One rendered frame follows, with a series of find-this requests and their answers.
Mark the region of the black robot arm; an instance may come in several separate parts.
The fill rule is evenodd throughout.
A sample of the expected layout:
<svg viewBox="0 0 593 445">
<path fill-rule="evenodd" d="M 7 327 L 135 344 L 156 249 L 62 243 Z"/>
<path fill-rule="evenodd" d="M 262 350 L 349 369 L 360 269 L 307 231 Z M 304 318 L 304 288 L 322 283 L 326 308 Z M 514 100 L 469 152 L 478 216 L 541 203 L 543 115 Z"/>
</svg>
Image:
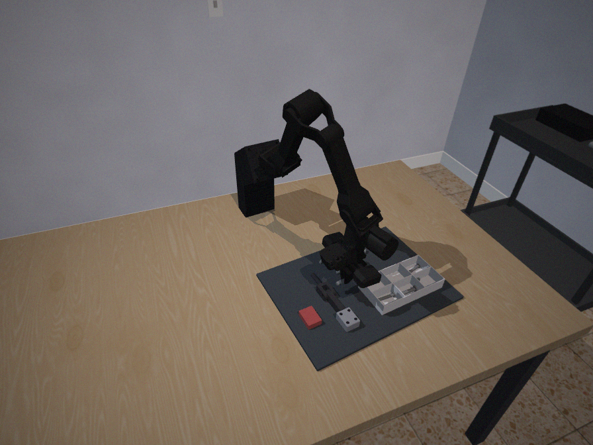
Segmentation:
<svg viewBox="0 0 593 445">
<path fill-rule="evenodd" d="M 321 114 L 328 126 L 321 131 L 309 126 Z M 306 90 L 283 105 L 283 118 L 287 122 L 280 143 L 255 152 L 259 173 L 284 177 L 300 166 L 297 151 L 303 137 L 313 140 L 322 148 L 338 189 L 337 204 L 340 217 L 346 224 L 345 238 L 363 244 L 381 260 L 389 259 L 398 248 L 398 240 L 381 228 L 380 209 L 369 192 L 361 187 L 353 167 L 344 131 L 334 119 L 331 105 L 317 92 Z M 367 217 L 370 213 L 373 216 Z M 339 271 L 351 263 L 351 252 L 338 238 L 320 251 L 322 263 L 328 270 Z"/>
</svg>

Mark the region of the white mounting block with four holes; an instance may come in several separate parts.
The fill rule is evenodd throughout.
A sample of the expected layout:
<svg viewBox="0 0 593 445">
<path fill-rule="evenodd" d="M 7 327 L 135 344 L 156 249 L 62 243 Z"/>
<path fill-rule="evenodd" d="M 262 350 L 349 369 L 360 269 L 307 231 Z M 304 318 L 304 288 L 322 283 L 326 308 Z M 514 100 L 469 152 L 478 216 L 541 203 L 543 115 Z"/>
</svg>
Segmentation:
<svg viewBox="0 0 593 445">
<path fill-rule="evenodd" d="M 359 327 L 360 324 L 360 320 L 349 307 L 337 312 L 336 319 L 346 332 Z"/>
</svg>

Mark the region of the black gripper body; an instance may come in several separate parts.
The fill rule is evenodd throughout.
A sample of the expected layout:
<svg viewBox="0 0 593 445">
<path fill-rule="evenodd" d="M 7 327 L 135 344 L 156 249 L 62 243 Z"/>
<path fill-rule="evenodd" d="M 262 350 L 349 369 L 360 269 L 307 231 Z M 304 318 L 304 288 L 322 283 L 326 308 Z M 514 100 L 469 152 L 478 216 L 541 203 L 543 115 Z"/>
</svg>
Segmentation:
<svg viewBox="0 0 593 445">
<path fill-rule="evenodd" d="M 343 237 L 341 237 L 343 236 Z M 351 252 L 351 263 L 349 264 L 349 270 L 353 273 L 353 280 L 358 284 L 360 288 L 366 288 L 368 286 L 380 283 L 381 274 L 372 266 L 366 266 L 364 258 L 365 247 L 363 244 L 356 244 L 348 241 L 341 232 L 325 235 L 322 239 L 322 245 L 327 247 L 331 244 L 335 244 L 338 238 L 342 239 L 343 246 L 348 246 Z M 365 267 L 366 266 L 366 267 Z"/>
</svg>

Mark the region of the grey flat bar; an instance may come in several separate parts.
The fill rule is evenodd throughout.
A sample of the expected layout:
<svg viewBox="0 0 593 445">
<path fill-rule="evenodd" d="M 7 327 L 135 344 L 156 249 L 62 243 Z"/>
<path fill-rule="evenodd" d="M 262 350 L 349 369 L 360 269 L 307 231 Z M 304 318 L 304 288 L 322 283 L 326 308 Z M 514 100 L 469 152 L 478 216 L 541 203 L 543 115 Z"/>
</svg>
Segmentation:
<svg viewBox="0 0 593 445">
<path fill-rule="evenodd" d="M 332 293 L 332 291 L 330 289 L 325 290 L 325 292 L 328 295 L 327 301 L 333 307 L 335 312 L 339 312 L 339 311 L 345 309 L 345 307 L 340 303 L 340 301 L 337 299 L 337 297 Z"/>
</svg>

